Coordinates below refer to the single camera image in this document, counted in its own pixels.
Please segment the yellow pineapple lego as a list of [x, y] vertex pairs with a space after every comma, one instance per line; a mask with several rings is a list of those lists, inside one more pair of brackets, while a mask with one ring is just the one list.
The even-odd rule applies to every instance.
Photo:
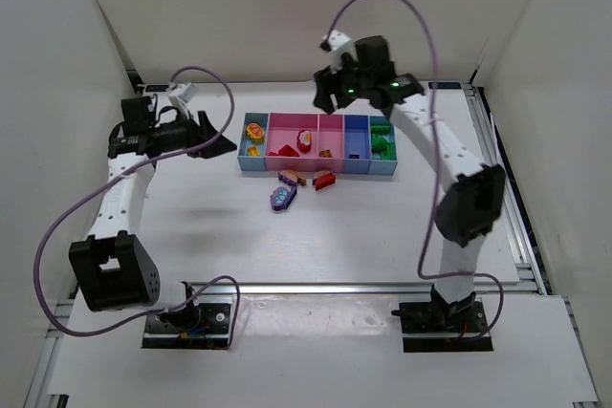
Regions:
[[265, 130], [257, 122], [248, 123], [245, 126], [245, 134], [253, 144], [263, 144], [265, 142]]

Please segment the red heart lego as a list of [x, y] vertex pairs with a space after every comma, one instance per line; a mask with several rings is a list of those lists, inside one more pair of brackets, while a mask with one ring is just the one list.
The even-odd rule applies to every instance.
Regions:
[[309, 153], [312, 149], [313, 135], [308, 129], [300, 130], [296, 135], [296, 146], [299, 152]]

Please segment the green lego brick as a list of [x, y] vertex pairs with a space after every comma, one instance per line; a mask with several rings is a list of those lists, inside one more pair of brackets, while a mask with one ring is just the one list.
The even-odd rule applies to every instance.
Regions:
[[373, 156], [382, 161], [396, 160], [395, 146], [391, 140], [391, 126], [374, 124], [370, 127], [370, 133]]

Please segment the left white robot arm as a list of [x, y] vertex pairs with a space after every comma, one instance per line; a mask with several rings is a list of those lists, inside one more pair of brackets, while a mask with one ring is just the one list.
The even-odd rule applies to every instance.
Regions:
[[123, 121], [108, 141], [108, 182], [84, 240], [69, 248], [69, 260], [91, 311], [182, 309], [193, 289], [166, 282], [139, 239], [144, 200], [163, 154], [212, 159], [237, 146], [213, 127], [204, 111], [179, 109], [161, 122], [151, 97], [121, 101]]

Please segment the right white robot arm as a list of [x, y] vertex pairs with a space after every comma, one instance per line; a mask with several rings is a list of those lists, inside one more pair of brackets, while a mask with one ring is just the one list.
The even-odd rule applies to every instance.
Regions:
[[430, 228], [443, 237], [438, 273], [430, 276], [431, 299], [447, 314], [474, 301], [474, 277], [481, 248], [501, 214], [506, 174], [486, 165], [437, 114], [438, 84], [423, 86], [399, 75], [388, 43], [380, 35], [357, 41], [339, 31], [324, 36], [329, 65], [316, 72], [315, 106], [327, 114], [364, 99], [402, 132], [436, 176]]

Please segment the light blue left bin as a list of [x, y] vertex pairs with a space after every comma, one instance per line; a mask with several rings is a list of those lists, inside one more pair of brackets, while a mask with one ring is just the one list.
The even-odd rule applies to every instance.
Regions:
[[238, 163], [243, 172], [265, 172], [269, 115], [247, 113], [242, 126]]

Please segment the light blue bin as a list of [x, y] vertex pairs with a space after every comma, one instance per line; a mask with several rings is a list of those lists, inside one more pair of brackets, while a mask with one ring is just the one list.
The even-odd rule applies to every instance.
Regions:
[[371, 150], [371, 163], [369, 168], [369, 175], [377, 175], [377, 176], [393, 176], [397, 167], [397, 148], [396, 148], [396, 140], [395, 140], [395, 132], [392, 124], [385, 117], [370, 117], [369, 118], [369, 133], [370, 127], [374, 124], [389, 124], [391, 126], [391, 140], [394, 142], [395, 146], [395, 154], [396, 160], [394, 161], [382, 161], [377, 157], [373, 156]]
[[238, 163], [243, 172], [265, 172], [269, 115], [247, 113], [242, 126]]

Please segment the small pink bin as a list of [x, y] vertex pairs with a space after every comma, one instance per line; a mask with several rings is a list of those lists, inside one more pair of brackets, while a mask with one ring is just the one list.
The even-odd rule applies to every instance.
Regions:
[[[330, 149], [334, 157], [324, 159], [318, 155], [320, 150]], [[317, 131], [317, 161], [320, 168], [328, 168], [340, 173], [344, 163], [344, 117], [342, 115], [319, 115]]]

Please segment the dark blue bin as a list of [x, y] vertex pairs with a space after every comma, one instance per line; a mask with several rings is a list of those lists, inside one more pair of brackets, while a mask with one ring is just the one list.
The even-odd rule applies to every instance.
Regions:
[[[350, 160], [349, 155], [360, 155]], [[371, 162], [369, 117], [364, 115], [344, 116], [344, 174], [365, 175]]]

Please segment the large pink bin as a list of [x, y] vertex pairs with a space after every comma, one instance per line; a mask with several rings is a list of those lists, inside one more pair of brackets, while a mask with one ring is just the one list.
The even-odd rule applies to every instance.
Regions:
[[[296, 146], [296, 135], [300, 130], [312, 132], [312, 149], [309, 153], [301, 153]], [[297, 113], [270, 113], [268, 123], [268, 139], [266, 142], [266, 170], [275, 172], [285, 169], [297, 172], [314, 172], [317, 168], [317, 131], [318, 115]], [[269, 152], [278, 152], [285, 144], [291, 145], [300, 154], [299, 158], [269, 157]]]

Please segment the orange brown lego in bin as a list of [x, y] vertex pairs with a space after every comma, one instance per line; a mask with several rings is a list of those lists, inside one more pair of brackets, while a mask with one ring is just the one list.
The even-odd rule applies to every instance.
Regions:
[[318, 155], [324, 159], [332, 159], [334, 157], [330, 149], [320, 150]]

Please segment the purple brown lego piece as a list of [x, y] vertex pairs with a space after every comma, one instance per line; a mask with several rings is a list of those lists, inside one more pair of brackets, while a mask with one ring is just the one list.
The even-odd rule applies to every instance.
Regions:
[[306, 186], [307, 180], [292, 170], [282, 170], [277, 173], [278, 179], [289, 186]]

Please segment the purple flower lego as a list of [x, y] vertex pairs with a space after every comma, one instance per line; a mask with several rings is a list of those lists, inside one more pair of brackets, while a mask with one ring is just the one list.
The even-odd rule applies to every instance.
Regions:
[[270, 195], [270, 205], [273, 211], [279, 212], [289, 208], [292, 201], [297, 194], [297, 188], [292, 186], [291, 188], [285, 186], [279, 186]]

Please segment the light blue right bin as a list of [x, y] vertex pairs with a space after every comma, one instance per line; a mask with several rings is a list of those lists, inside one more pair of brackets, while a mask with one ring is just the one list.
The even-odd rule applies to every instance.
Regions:
[[371, 163], [369, 168], [369, 175], [377, 175], [377, 176], [393, 176], [397, 167], [397, 148], [396, 148], [396, 140], [395, 140], [395, 132], [392, 124], [385, 117], [370, 117], [369, 118], [369, 133], [370, 127], [374, 124], [389, 124], [391, 126], [391, 140], [394, 142], [395, 146], [395, 154], [396, 160], [394, 161], [382, 161], [377, 157], [373, 156], [371, 150]]

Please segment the red lego brick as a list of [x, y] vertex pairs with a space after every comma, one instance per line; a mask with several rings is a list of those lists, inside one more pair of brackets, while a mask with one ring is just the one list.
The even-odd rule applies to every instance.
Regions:
[[337, 181], [336, 175], [330, 170], [319, 170], [314, 173], [312, 183], [315, 191], [319, 191], [330, 185], [335, 184]]

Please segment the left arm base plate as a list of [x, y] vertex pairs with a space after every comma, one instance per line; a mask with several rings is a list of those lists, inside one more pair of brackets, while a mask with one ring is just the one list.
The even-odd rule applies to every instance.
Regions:
[[199, 300], [198, 321], [176, 327], [156, 316], [145, 320], [143, 349], [225, 351], [229, 348], [234, 301], [231, 295], [206, 295]]

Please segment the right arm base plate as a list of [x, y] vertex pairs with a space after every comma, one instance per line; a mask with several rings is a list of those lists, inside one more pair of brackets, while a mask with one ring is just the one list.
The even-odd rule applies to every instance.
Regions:
[[404, 302], [391, 314], [400, 319], [405, 353], [492, 352], [487, 316], [481, 301], [444, 321], [434, 316], [428, 302]]

